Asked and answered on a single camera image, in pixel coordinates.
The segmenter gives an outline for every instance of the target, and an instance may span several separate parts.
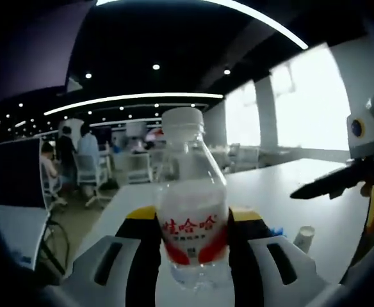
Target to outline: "bright window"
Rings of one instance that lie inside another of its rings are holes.
[[[259,146],[259,116],[253,81],[225,96],[225,121],[228,145]]]
[[[348,96],[327,44],[271,70],[278,145],[348,150]]]

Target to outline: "woman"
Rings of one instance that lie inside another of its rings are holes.
[[[96,167],[98,167],[100,164],[99,145],[96,137],[90,132],[90,127],[87,123],[83,123],[80,127],[80,134],[82,137],[77,144],[77,153],[79,155],[89,155],[93,158]],[[82,191],[88,198],[91,198],[95,192],[92,185],[83,185]]]

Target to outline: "black ceiling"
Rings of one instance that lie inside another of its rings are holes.
[[[301,0],[239,2],[279,22],[289,19],[286,27],[309,46],[321,42],[334,45],[364,34],[359,15],[339,1],[337,4],[314,1],[313,5],[312,1]],[[292,18],[286,18],[289,11]],[[69,75],[83,89],[72,93],[44,90],[0,104],[0,139],[10,138],[15,132],[29,135],[47,131],[50,126],[57,127],[64,116],[97,123],[103,118],[106,121],[128,119],[129,114],[133,119],[155,117],[156,113],[161,116],[169,108],[163,106],[167,103],[211,107],[219,99],[144,98],[103,102],[43,115],[56,107],[115,95],[197,90],[226,94],[249,79],[258,80],[268,75],[273,66],[302,51],[280,33],[273,32],[244,52],[235,63],[224,63],[223,59],[233,56],[228,53],[234,39],[251,22],[254,22],[251,17],[240,12],[199,0],[122,0],[96,6],[82,25],[70,59]],[[258,23],[255,30],[259,27],[264,31],[266,26]],[[257,37],[247,35],[245,39]],[[153,70],[153,64],[159,64],[160,69]],[[231,69],[231,75],[223,75],[224,67]],[[220,75],[203,88],[201,80],[211,71],[220,71]],[[91,73],[92,78],[86,79],[86,73]],[[142,106],[126,108],[130,105]],[[35,119],[34,123],[29,121],[31,118]],[[27,124],[14,129],[15,123],[22,120],[27,120]]]

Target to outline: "wall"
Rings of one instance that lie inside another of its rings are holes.
[[[331,47],[337,62],[350,109],[355,111],[374,95],[374,41],[363,37]],[[275,105],[270,78],[256,82],[257,104],[261,129],[261,147],[277,149],[277,126]],[[218,104],[204,114],[208,145],[226,144],[224,103]],[[306,148],[281,148],[291,150],[291,159],[311,158],[345,162],[349,152],[343,150],[315,150]]]
[[[207,146],[226,145],[225,104],[220,102],[204,113],[204,142]]]

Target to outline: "monitor screen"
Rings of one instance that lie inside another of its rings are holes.
[[[40,139],[0,144],[0,205],[45,208]]]
[[[111,143],[111,127],[92,128],[92,134],[97,139],[97,144]]]

